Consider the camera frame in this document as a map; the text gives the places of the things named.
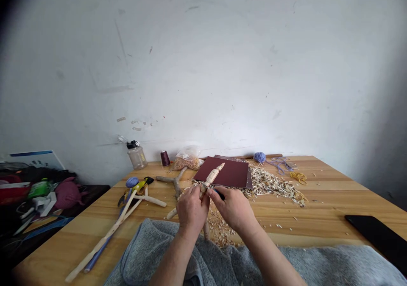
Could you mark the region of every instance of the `hand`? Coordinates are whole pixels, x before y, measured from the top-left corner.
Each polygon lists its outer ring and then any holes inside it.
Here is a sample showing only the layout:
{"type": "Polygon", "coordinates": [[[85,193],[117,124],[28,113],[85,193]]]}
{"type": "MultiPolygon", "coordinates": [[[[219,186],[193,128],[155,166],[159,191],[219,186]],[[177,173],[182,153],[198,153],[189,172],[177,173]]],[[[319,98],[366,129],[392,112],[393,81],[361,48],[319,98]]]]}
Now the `hand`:
{"type": "Polygon", "coordinates": [[[199,199],[201,185],[184,191],[177,203],[180,232],[198,237],[205,224],[209,211],[209,197],[205,194],[199,199]]]}
{"type": "Polygon", "coordinates": [[[222,200],[219,194],[212,189],[208,189],[206,194],[211,197],[223,219],[232,229],[241,237],[243,234],[246,235],[259,229],[259,223],[250,203],[241,191],[222,186],[217,186],[215,189],[225,196],[225,200],[222,200]]]}

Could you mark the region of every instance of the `gray blanket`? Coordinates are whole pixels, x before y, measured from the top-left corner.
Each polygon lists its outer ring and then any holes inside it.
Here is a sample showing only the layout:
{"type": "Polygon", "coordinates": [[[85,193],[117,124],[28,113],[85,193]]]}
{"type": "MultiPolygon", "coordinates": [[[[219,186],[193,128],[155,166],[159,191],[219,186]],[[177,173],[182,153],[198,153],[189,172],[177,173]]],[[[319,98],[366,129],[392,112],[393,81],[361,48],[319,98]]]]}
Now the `gray blanket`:
{"type": "MultiPolygon", "coordinates": [[[[179,224],[145,221],[139,227],[105,285],[147,285],[179,224]]],[[[404,276],[368,246],[280,247],[308,285],[403,285],[404,276]]],[[[259,268],[246,247],[219,249],[199,236],[184,285],[262,285],[259,268]]]]}

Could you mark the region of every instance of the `black smartphone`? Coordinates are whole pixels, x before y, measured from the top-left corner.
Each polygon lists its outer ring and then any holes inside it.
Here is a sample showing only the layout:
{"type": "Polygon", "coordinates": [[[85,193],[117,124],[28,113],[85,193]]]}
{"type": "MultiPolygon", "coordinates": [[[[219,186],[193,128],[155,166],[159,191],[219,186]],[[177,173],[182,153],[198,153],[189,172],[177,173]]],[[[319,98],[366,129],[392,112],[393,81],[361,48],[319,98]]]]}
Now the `black smartphone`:
{"type": "Polygon", "coordinates": [[[407,277],[407,241],[373,216],[345,215],[345,219],[407,277]]]}

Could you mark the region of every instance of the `pink cloth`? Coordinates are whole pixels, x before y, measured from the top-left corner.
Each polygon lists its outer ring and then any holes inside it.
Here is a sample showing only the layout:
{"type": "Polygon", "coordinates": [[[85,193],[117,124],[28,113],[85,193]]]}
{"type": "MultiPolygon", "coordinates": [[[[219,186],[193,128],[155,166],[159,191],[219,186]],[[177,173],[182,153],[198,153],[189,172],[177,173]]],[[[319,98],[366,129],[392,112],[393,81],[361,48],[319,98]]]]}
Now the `pink cloth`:
{"type": "Polygon", "coordinates": [[[75,177],[69,177],[62,181],[55,189],[56,204],[54,207],[58,209],[68,209],[73,207],[76,203],[85,205],[82,202],[82,196],[87,195],[89,192],[79,192],[78,187],[80,184],[74,183],[75,177]]]}

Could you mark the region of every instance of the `black bottle cap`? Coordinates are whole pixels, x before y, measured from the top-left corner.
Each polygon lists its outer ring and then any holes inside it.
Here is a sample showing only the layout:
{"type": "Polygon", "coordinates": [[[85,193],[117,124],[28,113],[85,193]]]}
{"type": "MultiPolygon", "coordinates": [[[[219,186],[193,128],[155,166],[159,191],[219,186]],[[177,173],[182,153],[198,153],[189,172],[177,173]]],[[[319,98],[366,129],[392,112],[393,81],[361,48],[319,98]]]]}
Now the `black bottle cap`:
{"type": "Polygon", "coordinates": [[[138,146],[140,146],[140,143],[136,142],[136,141],[131,141],[131,142],[127,143],[127,149],[133,149],[138,146]]]}

